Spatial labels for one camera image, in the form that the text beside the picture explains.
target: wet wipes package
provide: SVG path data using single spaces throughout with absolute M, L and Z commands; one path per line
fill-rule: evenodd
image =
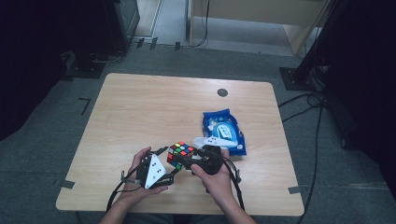
M 247 155 L 245 137 L 239 129 L 236 118 L 231 115 L 230 109 L 216 112 L 204 112 L 203 129 L 205 137 L 216 137 L 222 140 L 230 151 L 230 156 Z

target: person's left hand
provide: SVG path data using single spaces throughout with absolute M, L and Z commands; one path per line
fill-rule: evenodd
M 151 147 L 145 147 L 140 150 L 137 154 L 134 155 L 134 160 L 132 161 L 132 166 L 129 168 L 128 174 L 140 164 L 142 159 L 145 157 L 146 152 L 150 151 Z M 128 177 L 129 180 L 136 179 L 136 172 L 131 174 Z M 156 189 L 144 189 L 140 188 L 140 184 L 135 184 L 131 182 L 126 182 L 124 184 L 123 192 L 121 193 L 120 197 L 117 199 L 117 202 L 123 203 L 124 205 L 128 206 L 128 208 L 132 208 L 134 205 L 145 199 L 147 196 L 151 194 L 159 194 L 164 190 L 168 189 L 167 186 L 160 186 Z

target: gray carpet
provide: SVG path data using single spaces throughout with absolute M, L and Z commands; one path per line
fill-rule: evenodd
M 0 142 L 0 223 L 78 223 L 75 213 L 55 202 L 104 78 L 108 73 L 207 77 L 271 82 L 282 103 L 302 92 L 286 91 L 279 66 L 296 67 L 301 59 L 210 49 L 132 46 L 99 79 L 60 81 L 25 125 Z M 92 99 L 87 103 L 79 98 Z M 308 108 L 305 98 L 280 108 L 282 119 Z M 284 123 L 299 185 L 309 189 L 315 163 L 318 109 Z M 396 223 L 396 202 L 378 166 L 360 151 L 343 150 L 337 127 L 324 108 L 318 138 L 318 175 L 302 223 Z M 306 202 L 308 193 L 303 193 Z M 104 213 L 81 212 L 84 224 Z M 296 223 L 297 217 L 255 217 L 258 223 Z

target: table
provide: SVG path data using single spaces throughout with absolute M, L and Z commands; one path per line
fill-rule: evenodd
M 297 54 L 316 26 L 326 19 L 332 0 L 216 0 L 209 18 L 283 24 L 291 49 Z M 208 0 L 191 0 L 190 45 L 194 17 L 205 17 Z
M 219 89 L 228 95 L 220 97 Z M 57 208 L 106 211 L 121 171 L 128 170 L 138 150 L 178 141 L 191 145 L 203 136 L 202 113 L 224 108 L 230 108 L 246 137 L 247 156 L 233 161 L 247 212 L 301 215 L 301 194 L 289 192 L 298 184 L 270 83 L 127 74 L 106 77 L 66 177 L 76 185 L 61 189 Z M 173 170 L 166 153 L 160 160 L 168 173 Z M 185 170 L 169 190 L 147 197 L 131 212 L 221 214 L 201 180 Z

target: hand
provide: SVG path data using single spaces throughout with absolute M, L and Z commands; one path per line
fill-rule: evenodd
M 224 149 L 221 151 L 221 156 L 227 159 L 230 158 L 228 150 Z M 234 200 L 230 172 L 224 164 L 222 164 L 219 172 L 215 175 L 208 175 L 197 164 L 193 164 L 191 169 L 202 179 L 204 187 L 207 188 L 218 206 Z
M 140 164 L 142 159 L 145 157 L 146 152 L 150 151 L 151 147 L 145 147 L 140 150 L 136 155 L 134 155 L 134 160 L 132 161 L 131 168 L 128 170 L 128 174 Z M 128 177 L 129 180 L 136 179 L 136 172 L 131 174 Z M 126 182 L 123 188 L 123 192 L 121 193 L 120 197 L 117 199 L 117 202 L 123 202 L 128 206 L 128 209 L 145 199 L 147 196 L 151 194 L 158 194 L 163 192 L 164 190 L 168 189 L 167 186 L 160 186 L 156 189 L 144 189 L 140 188 L 140 184 L 134 184 L 131 182 Z

